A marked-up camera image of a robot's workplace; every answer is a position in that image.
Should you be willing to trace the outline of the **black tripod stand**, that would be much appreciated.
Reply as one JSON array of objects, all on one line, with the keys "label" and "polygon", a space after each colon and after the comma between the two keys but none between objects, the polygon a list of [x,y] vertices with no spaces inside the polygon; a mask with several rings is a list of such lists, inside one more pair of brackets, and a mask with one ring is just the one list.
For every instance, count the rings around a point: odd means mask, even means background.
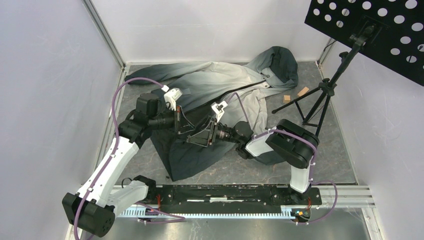
[{"label": "black tripod stand", "polygon": [[[376,32],[377,32],[377,25],[375,23],[365,24],[358,35],[353,34],[349,38],[350,40],[353,41],[351,50],[349,52],[344,51],[339,54],[339,57],[341,58],[341,63],[339,67],[337,68],[336,72],[334,73],[334,75],[332,76],[332,78],[324,78],[316,88],[307,92],[305,95],[301,97],[297,97],[291,100],[289,103],[286,103],[272,110],[271,113],[276,114],[277,112],[283,110],[284,108],[287,108],[288,106],[294,104],[296,105],[297,110],[302,118],[302,125],[316,128],[315,135],[319,136],[319,133],[322,129],[323,122],[324,122],[324,119],[330,104],[331,97],[335,95],[335,87],[337,86],[338,79],[348,68],[353,58],[360,52],[360,50],[363,49],[366,43],[373,38],[373,35]],[[320,96],[318,97],[314,105],[311,107],[307,115],[304,115],[302,112],[302,109],[300,108],[299,101],[303,100],[304,98],[318,91],[321,91]],[[310,123],[310,120],[313,118],[314,114],[319,112],[319,106],[321,103],[324,103],[324,104],[322,106],[322,113],[320,115],[319,122],[317,124]]]}]

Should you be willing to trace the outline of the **long wooden block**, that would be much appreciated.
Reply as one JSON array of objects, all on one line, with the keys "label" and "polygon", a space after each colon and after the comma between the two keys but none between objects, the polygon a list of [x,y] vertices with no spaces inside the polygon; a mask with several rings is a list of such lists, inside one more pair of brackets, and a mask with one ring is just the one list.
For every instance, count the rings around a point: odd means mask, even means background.
[{"label": "long wooden block", "polygon": [[302,90],[300,90],[298,93],[297,93],[297,96],[298,97],[302,97],[302,96],[304,96],[308,91],[309,91],[310,89],[308,88],[308,87],[304,87]]}]

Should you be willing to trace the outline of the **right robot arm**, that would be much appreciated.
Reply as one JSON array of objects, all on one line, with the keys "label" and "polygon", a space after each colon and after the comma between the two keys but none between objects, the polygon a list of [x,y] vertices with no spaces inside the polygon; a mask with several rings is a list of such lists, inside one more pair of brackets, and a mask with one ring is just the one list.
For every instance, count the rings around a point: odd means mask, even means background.
[{"label": "right robot arm", "polygon": [[302,204],[309,198],[313,180],[311,167],[320,140],[287,119],[260,134],[254,134],[246,121],[239,121],[233,127],[212,121],[205,129],[188,136],[186,141],[202,147],[209,147],[216,141],[235,143],[236,151],[244,159],[254,159],[264,165],[287,162],[290,165],[289,199]]}]

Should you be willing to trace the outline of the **black perforated panel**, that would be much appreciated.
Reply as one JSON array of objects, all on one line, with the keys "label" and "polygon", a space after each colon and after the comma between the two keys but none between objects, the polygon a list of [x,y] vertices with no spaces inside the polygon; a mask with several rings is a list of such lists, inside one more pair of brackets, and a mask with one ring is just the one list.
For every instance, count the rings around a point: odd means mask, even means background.
[{"label": "black perforated panel", "polygon": [[422,0],[312,0],[305,24],[403,77],[424,84]]}]

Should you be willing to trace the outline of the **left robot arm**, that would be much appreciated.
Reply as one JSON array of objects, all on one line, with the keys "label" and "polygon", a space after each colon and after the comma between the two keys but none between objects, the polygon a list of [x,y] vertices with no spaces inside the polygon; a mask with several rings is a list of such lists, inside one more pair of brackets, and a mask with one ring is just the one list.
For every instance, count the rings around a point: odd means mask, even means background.
[{"label": "left robot arm", "polygon": [[187,123],[182,107],[177,104],[182,93],[178,88],[163,97],[153,93],[141,94],[136,107],[123,122],[115,125],[111,147],[89,179],[76,193],[66,193],[62,205],[73,237],[81,239],[81,231],[91,237],[104,237],[116,217],[132,205],[159,203],[156,181],[142,175],[135,176],[120,190],[112,192],[116,181],[129,161],[150,138],[153,130],[179,129]]}]

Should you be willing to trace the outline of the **grey gradient hooded jacket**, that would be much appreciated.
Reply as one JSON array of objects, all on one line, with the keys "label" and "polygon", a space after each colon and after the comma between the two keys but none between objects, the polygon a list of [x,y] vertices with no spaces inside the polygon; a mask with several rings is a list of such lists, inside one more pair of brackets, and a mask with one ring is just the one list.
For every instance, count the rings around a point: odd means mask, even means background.
[{"label": "grey gradient hooded jacket", "polygon": [[[231,128],[240,121],[260,134],[268,121],[267,97],[299,83],[298,63],[282,46],[272,46],[244,65],[220,61],[157,64],[141,68],[125,80],[132,85],[165,81],[170,89],[181,90],[176,104],[192,127],[191,135],[211,124]],[[201,146],[187,138],[187,133],[171,129],[154,130],[150,137],[172,181],[204,171],[234,147],[222,140]]]}]

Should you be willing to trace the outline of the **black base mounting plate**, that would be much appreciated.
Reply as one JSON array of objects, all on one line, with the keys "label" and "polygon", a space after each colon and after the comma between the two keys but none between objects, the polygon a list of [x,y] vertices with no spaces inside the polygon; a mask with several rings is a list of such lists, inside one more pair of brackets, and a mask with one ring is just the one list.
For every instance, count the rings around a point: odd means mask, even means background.
[{"label": "black base mounting plate", "polygon": [[273,214],[323,201],[317,187],[298,193],[280,184],[167,184],[149,190],[143,203],[170,214]]}]

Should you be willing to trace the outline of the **small wooden block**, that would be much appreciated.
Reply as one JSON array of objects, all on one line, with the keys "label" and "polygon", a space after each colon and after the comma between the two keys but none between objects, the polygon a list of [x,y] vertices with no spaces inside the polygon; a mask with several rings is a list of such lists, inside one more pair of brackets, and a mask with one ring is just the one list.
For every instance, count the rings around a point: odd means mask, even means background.
[{"label": "small wooden block", "polygon": [[291,101],[291,96],[290,95],[284,95],[283,96],[283,103],[287,104]]}]

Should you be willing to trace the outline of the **aluminium frame rail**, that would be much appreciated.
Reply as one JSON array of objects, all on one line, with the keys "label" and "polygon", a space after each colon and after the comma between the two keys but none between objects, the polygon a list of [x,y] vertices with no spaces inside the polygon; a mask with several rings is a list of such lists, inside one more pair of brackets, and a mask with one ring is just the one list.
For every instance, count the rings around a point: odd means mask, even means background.
[{"label": "aluminium frame rail", "polygon": [[[96,195],[93,192],[90,193],[87,201],[91,201],[101,207],[114,206],[125,209],[138,201],[143,202],[148,192],[154,187],[156,186],[146,186],[145,184],[139,190],[130,190],[129,186],[125,186],[122,189],[113,187],[110,192],[100,195]],[[316,185],[312,186],[312,188],[319,189],[322,200],[321,205],[314,205],[313,207],[330,208],[332,205],[339,208],[374,206],[374,200],[367,186]]]}]

